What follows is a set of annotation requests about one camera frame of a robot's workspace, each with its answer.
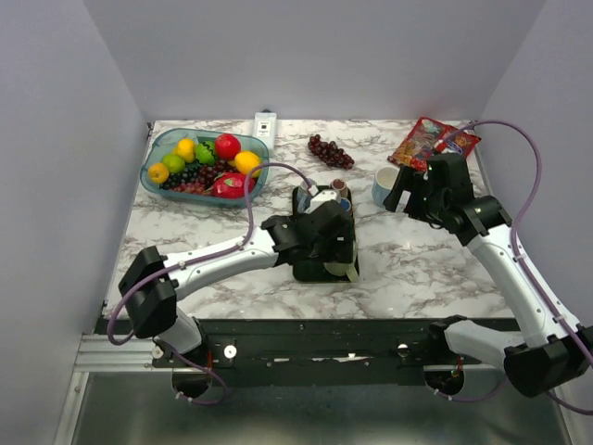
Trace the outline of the light blue hexagonal mug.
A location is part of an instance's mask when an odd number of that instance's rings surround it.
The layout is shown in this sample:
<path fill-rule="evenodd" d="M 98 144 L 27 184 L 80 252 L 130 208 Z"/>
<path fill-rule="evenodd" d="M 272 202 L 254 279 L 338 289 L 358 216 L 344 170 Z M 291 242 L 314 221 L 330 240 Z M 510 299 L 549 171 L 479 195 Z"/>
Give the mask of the light blue hexagonal mug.
<path fill-rule="evenodd" d="M 383 210 L 385 209 L 384 201 L 391 192 L 398 174 L 399 168 L 383 167 L 374 175 L 372 185 L 372 199 L 374 204 Z M 408 204 L 409 198 L 410 192 L 403 190 L 396 207 L 396 212 L 404 211 L 406 205 Z"/>

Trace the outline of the light green ceramic mug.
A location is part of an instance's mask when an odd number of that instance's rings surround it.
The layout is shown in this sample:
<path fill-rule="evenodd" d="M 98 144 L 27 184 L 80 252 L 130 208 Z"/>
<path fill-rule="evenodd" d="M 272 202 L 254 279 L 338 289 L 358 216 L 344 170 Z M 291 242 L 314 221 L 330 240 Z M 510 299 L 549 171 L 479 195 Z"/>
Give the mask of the light green ceramic mug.
<path fill-rule="evenodd" d="M 353 261 L 351 263 L 326 262 L 323 267 L 325 271 L 332 276 L 345 277 L 349 282 L 356 283 L 359 281 L 359 272 L 356 268 L 357 254 L 353 254 Z"/>

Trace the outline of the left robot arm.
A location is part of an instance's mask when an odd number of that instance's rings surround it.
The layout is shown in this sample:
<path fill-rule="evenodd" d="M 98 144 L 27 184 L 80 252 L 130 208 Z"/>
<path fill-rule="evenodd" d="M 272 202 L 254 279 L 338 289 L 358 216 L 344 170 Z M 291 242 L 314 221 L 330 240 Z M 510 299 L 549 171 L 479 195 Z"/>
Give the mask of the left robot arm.
<path fill-rule="evenodd" d="M 309 213 L 272 216 L 250 226 L 244 236 L 178 254 L 143 248 L 120 280 L 120 306 L 132 335 L 160 337 L 186 366 L 199 364 L 206 352 L 194 319 L 178 308 L 181 299 L 235 275 L 313 261 L 350 263 L 354 222 L 337 202 L 322 203 Z"/>

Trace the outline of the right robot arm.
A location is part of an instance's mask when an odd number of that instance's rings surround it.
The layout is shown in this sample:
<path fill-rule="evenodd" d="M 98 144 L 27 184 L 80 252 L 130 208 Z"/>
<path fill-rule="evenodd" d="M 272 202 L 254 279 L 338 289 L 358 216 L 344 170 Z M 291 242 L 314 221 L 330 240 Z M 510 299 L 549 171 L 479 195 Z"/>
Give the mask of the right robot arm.
<path fill-rule="evenodd" d="M 592 355 L 591 328 L 555 297 L 520 245 L 500 202 L 474 194 L 464 156 L 435 155 L 426 172 L 401 167 L 383 205 L 456 236 L 484 266 L 520 329 L 514 335 L 461 316 L 448 317 L 433 324 L 426 340 L 433 361 L 472 357 L 498 368 L 528 398 L 586 372 Z"/>

